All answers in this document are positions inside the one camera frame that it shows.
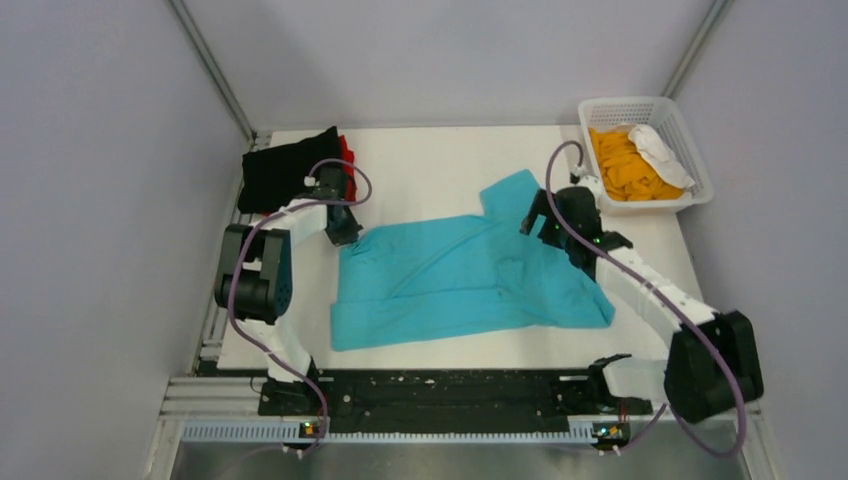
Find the cyan t-shirt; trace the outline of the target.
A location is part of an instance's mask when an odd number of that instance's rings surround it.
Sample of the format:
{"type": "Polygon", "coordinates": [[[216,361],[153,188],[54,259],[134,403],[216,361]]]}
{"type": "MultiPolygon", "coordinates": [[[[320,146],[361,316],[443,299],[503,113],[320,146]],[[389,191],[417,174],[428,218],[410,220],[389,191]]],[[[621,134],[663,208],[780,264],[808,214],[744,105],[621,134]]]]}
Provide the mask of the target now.
{"type": "Polygon", "coordinates": [[[336,351],[543,326],[609,327],[615,308],[566,253],[519,231],[539,184],[518,171],[483,212],[386,225],[341,249],[336,351]]]}

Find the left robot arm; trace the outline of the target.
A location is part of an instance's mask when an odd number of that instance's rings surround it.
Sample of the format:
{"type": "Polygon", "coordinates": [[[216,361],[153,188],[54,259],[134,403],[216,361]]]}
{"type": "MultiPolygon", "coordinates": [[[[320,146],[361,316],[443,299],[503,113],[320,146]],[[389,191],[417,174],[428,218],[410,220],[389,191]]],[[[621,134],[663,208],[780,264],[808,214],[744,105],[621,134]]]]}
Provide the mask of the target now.
{"type": "Polygon", "coordinates": [[[303,179],[305,192],[251,224],[231,224],[223,234],[214,299],[243,340],[267,362],[271,385],[265,394],[280,399],[297,415],[326,415],[326,396],[311,373],[313,358],[285,315],[294,297],[295,247],[323,233],[329,242],[356,242],[361,225],[347,197],[356,178],[367,176],[341,159],[325,159],[303,179]]]}

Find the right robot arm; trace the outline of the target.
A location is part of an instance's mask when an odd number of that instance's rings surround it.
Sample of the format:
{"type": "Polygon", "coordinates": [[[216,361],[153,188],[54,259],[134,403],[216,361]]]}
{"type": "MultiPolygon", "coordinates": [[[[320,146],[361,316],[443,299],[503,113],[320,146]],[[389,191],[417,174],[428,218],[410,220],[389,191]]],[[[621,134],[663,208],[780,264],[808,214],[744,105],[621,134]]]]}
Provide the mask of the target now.
{"type": "Polygon", "coordinates": [[[538,218],[546,245],[601,289],[623,301],[663,341],[663,360],[616,354],[595,363],[586,385],[589,404],[612,412],[626,398],[661,402],[688,423],[760,399],[764,382],[751,321],[720,312],[686,294],[648,265],[622,234],[602,226],[589,188],[540,189],[521,223],[528,235],[538,218]]]}

